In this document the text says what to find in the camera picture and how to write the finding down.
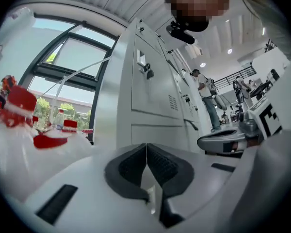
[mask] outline door latch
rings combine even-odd
[[[144,67],[139,69],[141,73],[146,73],[146,79],[149,80],[154,77],[154,71],[151,69],[151,65],[147,63]]]

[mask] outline window frame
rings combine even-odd
[[[20,79],[18,83],[18,85],[21,85],[27,89],[29,88],[35,76],[45,78],[49,81],[58,82],[63,78],[64,75],[69,75],[76,72],[75,70],[71,70],[65,67],[60,67],[60,66],[56,66],[56,65],[44,62],[61,44],[63,44],[63,46],[61,47],[62,49],[65,46],[65,42],[67,39],[72,38],[75,40],[79,40],[81,42],[90,44],[96,48],[105,50],[106,51],[106,54],[104,56],[104,59],[105,59],[111,56],[112,51],[119,38],[101,29],[98,29],[94,26],[88,25],[86,21],[80,22],[80,21],[70,20],[64,17],[43,16],[43,15],[36,15],[36,14],[34,14],[34,16],[35,18],[44,18],[44,19],[51,19],[51,20],[74,23],[74,25],[71,28],[67,29],[66,31],[62,32],[59,36],[57,36],[49,44],[47,44],[30,63],[30,65],[28,66],[28,68],[26,69],[26,71],[24,72],[22,78]],[[101,42],[90,39],[86,36],[76,34],[75,32],[81,28],[88,28],[90,30],[94,30],[98,33],[101,33],[115,40],[115,42],[112,47],[109,47],[107,45],[104,45]],[[93,104],[91,108],[89,128],[93,128],[94,126],[98,95],[99,95],[100,86],[102,83],[103,75],[107,67],[107,64],[108,64],[108,61],[105,61],[100,64],[99,70],[95,77],[81,72],[65,82],[65,85],[69,85],[71,87],[84,89],[88,91],[95,91]],[[90,142],[93,141],[93,134],[89,134],[88,140]]]

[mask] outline white ceiling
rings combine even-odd
[[[39,12],[41,3],[45,2],[49,6],[57,5],[58,8],[63,5],[82,8],[88,12],[88,16],[84,19],[87,21],[91,19],[89,12],[94,11],[110,18],[113,24],[120,25],[122,29],[137,17],[157,31],[168,48],[177,49],[185,45],[183,42],[170,37],[166,31],[166,26],[173,20],[173,17],[164,4],[164,0],[18,0],[16,5],[31,3],[32,7]],[[54,14],[67,17],[69,11],[72,10],[61,8],[60,10],[57,9]],[[75,12],[74,17],[74,19],[80,19],[81,15]],[[101,24],[99,25],[97,19],[92,21],[93,24],[98,23],[98,26],[103,27]],[[212,18],[205,31],[200,33],[191,32],[203,52],[203,56],[191,59],[191,64],[199,67],[200,63],[206,62],[206,71],[207,69],[213,69],[211,66],[217,66],[222,62],[228,65],[230,61],[237,61],[260,49],[266,43],[267,38],[262,36],[262,29],[260,20],[247,10],[241,0],[230,0],[230,9],[223,16]],[[227,56],[226,52],[229,48],[233,49],[233,54]]]

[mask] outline man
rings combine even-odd
[[[261,20],[267,35],[274,44],[288,60],[291,60],[291,32],[286,18],[277,6],[271,0],[242,1],[253,16]],[[188,24],[194,24],[197,28],[210,17],[221,16],[229,8],[229,0],[166,0],[166,2],[171,4],[175,17],[182,20],[185,18]]]
[[[247,112],[247,110],[253,106],[253,102],[250,97],[250,87],[247,86],[247,84],[243,81],[243,78],[240,76],[236,77],[236,81],[238,83],[238,88],[241,90],[243,97],[244,97],[244,106],[243,106],[243,111]]]
[[[206,86],[206,82],[207,82],[206,78],[197,69],[194,69],[191,75],[198,78],[198,83],[199,83],[198,91],[208,111],[211,124],[212,124],[212,130],[213,131],[219,130],[221,128],[220,121],[219,121],[217,111],[212,103],[213,99],[212,99],[211,93],[209,91],[209,88]]]

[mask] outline railing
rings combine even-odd
[[[270,39],[268,39],[268,42],[266,44],[265,52],[268,52],[269,50],[272,50],[273,48],[277,47],[274,42],[272,42]]]
[[[236,79],[237,76],[240,76],[243,79],[245,79],[252,75],[255,75],[256,73],[257,72],[254,70],[254,68],[250,66],[250,67],[245,68],[244,70],[235,72],[229,76],[226,76],[225,78],[217,80],[214,82],[214,84],[218,89],[221,89],[221,88],[229,86],[230,84],[233,84],[233,81]]]

